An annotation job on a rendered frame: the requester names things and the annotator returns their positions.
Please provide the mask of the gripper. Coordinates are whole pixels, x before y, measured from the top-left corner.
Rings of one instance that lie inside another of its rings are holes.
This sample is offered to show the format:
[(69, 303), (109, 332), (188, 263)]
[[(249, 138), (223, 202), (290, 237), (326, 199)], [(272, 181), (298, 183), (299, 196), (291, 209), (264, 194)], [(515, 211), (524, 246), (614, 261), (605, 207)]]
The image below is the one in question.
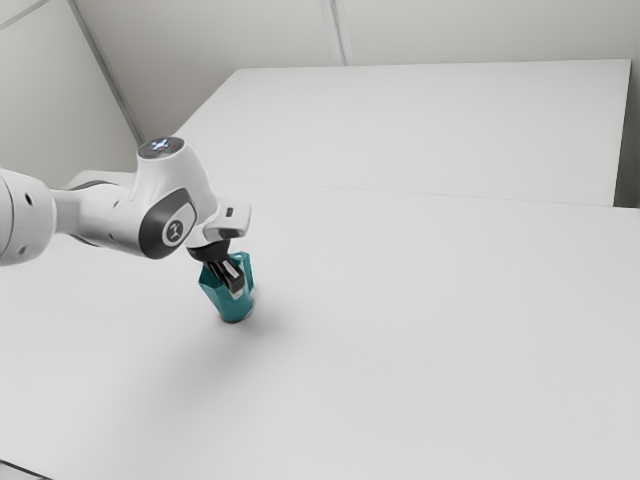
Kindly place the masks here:
[(208, 263), (208, 269), (216, 280), (233, 300), (237, 300), (243, 295), (245, 274), (232, 258), (228, 258), (230, 245), (229, 239), (220, 240), (203, 247), (188, 248), (188, 253), (193, 259)]

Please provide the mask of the teal faceted mug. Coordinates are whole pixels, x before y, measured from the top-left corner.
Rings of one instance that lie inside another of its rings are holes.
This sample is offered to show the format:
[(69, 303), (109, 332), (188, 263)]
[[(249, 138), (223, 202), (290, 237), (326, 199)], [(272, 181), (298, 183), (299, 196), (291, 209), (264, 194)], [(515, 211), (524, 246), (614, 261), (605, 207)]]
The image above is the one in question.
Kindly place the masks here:
[(233, 296), (206, 266), (203, 266), (198, 283), (214, 305), (223, 321), (237, 323), (245, 319), (252, 311), (254, 303), (252, 291), (254, 279), (251, 257), (247, 252), (230, 254), (231, 262), (244, 273), (244, 286), (238, 295)]

